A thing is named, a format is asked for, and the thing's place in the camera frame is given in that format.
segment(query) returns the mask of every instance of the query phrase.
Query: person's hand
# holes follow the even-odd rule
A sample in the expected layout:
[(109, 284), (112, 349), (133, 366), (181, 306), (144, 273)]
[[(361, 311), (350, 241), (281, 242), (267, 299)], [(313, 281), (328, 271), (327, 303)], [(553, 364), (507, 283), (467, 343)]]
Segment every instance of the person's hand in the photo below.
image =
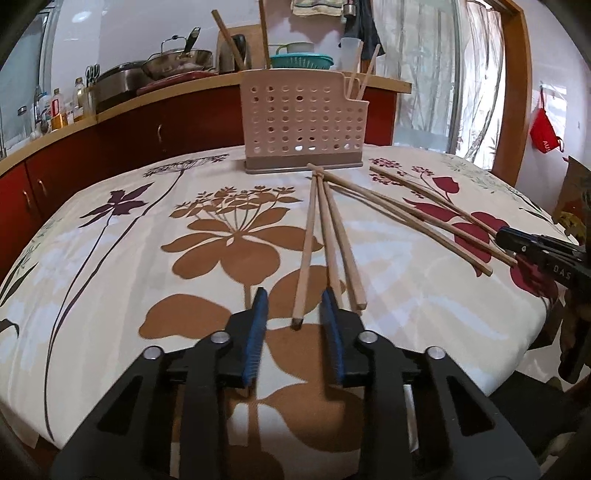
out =
[(570, 290), (564, 296), (564, 318), (560, 329), (560, 349), (562, 356), (574, 347), (575, 333), (578, 322), (591, 322), (591, 303), (580, 303), (574, 300)]

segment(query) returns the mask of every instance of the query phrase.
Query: wooden cutting board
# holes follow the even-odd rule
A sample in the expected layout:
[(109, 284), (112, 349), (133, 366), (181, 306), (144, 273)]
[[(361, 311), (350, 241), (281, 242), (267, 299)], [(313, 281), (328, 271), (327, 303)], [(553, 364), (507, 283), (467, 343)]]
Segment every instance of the wooden cutting board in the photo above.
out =
[[(242, 34), (251, 51), (252, 68), (261, 69), (265, 66), (265, 52), (262, 48), (262, 29), (260, 24), (244, 25), (243, 27), (228, 28), (230, 36)], [(219, 57), (220, 45), (224, 42), (222, 33), (217, 34), (216, 58)]]

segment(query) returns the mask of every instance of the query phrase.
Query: striped towel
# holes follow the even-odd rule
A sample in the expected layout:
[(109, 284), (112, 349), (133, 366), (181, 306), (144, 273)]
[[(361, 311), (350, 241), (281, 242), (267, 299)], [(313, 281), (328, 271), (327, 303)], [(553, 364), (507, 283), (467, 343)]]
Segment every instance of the striped towel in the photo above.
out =
[(291, 0), (291, 11), (298, 17), (330, 15), (340, 17), (343, 0)]

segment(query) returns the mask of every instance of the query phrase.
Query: utensil holder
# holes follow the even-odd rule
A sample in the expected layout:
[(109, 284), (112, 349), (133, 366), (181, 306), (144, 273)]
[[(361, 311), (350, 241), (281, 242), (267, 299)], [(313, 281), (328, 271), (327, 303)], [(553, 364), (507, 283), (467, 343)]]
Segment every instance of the utensil holder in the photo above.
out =
[(240, 84), (247, 173), (360, 167), (369, 102), (341, 72), (247, 70)]

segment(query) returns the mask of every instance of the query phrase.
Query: white wall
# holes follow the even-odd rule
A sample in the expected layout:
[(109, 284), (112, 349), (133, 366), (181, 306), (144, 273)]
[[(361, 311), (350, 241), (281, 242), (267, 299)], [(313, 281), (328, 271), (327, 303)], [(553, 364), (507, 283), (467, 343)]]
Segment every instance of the white wall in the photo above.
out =
[(591, 76), (583, 57), (554, 15), (539, 0), (517, 0), (524, 10), (530, 34), (532, 57), (532, 108), (535, 109), (540, 83), (566, 90), (565, 152), (548, 154), (534, 150), (528, 137), (517, 189), (548, 212), (556, 206), (568, 164), (569, 155), (591, 166), (585, 152), (589, 122), (589, 88)]
[[(259, 23), (256, 0), (63, 0), (56, 29), (51, 68), (52, 88), (70, 95), (77, 76), (87, 65), (99, 63), (106, 72), (121, 63), (146, 60), (160, 50), (160, 42), (175, 34), (202, 28), (196, 47), (215, 51), (217, 8), (227, 27)], [(311, 41), (316, 51), (339, 57), (340, 19), (291, 15), (290, 0), (267, 1), (269, 43)], [(168, 42), (165, 48), (184, 46)]]

